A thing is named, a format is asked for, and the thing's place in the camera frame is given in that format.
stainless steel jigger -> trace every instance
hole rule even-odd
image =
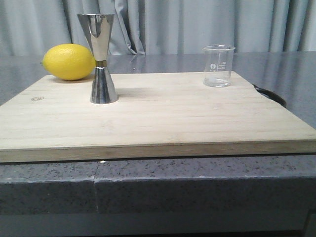
[[[90,101],[94,104],[115,102],[118,95],[107,67],[114,15],[78,14],[77,17],[96,62]]]

wooden cutting board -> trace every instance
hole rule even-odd
[[[232,72],[114,74],[119,100],[89,101],[92,79],[45,76],[0,107],[0,162],[316,152],[316,130]]]

gray countertop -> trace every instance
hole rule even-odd
[[[40,57],[0,57],[0,104],[47,75],[40,60]],[[287,101],[289,111],[316,128],[315,65],[316,52],[239,53],[234,56],[233,71],[280,95]],[[113,74],[199,72],[203,67],[202,54],[109,57],[109,70]],[[12,216],[23,221],[23,217],[30,215],[73,214],[77,218],[78,214],[159,214],[167,220],[170,213],[183,213],[183,218],[185,213],[192,216],[193,212],[196,215],[207,212],[208,216],[216,212],[219,216],[218,213],[230,212],[233,219],[232,212],[238,211],[278,213],[274,217],[284,222],[278,225],[278,230],[296,230],[303,228],[308,211],[316,209],[315,187],[315,154],[4,163],[0,164],[0,221],[7,225],[0,225],[0,234],[18,235],[8,227]],[[262,221],[258,229],[277,228],[271,225],[271,220]],[[158,227],[148,226],[151,231],[142,228],[134,231],[135,227],[130,227],[124,231],[99,228],[93,232],[97,228],[94,226],[83,233],[159,232]],[[226,226],[226,229],[252,230],[241,226],[240,229]],[[24,229],[25,236],[56,235],[49,229],[28,235],[27,228],[29,225]],[[198,230],[212,229],[205,224]],[[67,234],[79,236],[72,230]]]

curtain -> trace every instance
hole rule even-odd
[[[0,0],[0,56],[88,47],[77,14],[115,15],[111,54],[316,50],[314,0]]]

cutting board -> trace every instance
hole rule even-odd
[[[0,162],[316,152],[316,130],[232,72],[113,74],[119,100],[89,101],[92,78],[45,76],[0,107]]]

